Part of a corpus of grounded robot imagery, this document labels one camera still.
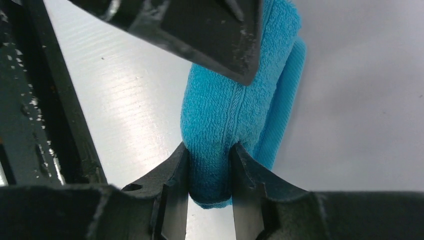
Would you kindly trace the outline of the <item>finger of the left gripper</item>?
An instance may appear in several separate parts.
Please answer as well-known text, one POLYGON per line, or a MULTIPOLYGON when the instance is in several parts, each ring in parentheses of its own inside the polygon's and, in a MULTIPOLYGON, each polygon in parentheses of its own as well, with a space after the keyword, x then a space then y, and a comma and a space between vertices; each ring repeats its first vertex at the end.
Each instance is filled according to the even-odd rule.
POLYGON ((259 68, 261 0, 76 0, 98 19, 249 86, 259 68))

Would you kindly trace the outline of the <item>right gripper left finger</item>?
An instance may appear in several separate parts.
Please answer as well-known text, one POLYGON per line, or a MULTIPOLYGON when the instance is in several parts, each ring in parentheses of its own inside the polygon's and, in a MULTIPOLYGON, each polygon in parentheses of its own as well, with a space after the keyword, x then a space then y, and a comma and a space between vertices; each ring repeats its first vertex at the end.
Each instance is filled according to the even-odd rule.
POLYGON ((121 189, 144 204, 143 240, 186 238, 189 156, 180 143, 165 161, 121 189))

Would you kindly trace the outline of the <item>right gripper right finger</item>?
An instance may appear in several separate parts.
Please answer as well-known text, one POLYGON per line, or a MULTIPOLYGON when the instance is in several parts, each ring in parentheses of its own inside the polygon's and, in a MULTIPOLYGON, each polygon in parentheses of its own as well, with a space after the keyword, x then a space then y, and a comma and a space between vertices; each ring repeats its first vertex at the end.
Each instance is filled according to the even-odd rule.
POLYGON ((230 149, 230 163, 236 239, 267 240, 282 229, 278 206, 294 202, 309 192, 257 162, 240 142, 230 149))

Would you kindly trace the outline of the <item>bright blue towel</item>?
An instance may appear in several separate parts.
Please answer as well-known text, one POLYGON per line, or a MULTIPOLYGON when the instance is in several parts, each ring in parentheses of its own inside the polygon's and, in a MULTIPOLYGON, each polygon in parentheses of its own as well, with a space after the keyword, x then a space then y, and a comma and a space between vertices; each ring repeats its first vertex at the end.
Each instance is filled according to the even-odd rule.
POLYGON ((266 0, 260 64, 243 86, 193 64, 181 109, 182 140, 190 154, 189 194, 203 209, 231 200, 230 148, 241 143, 271 169, 288 125, 307 47, 301 17, 289 0, 266 0))

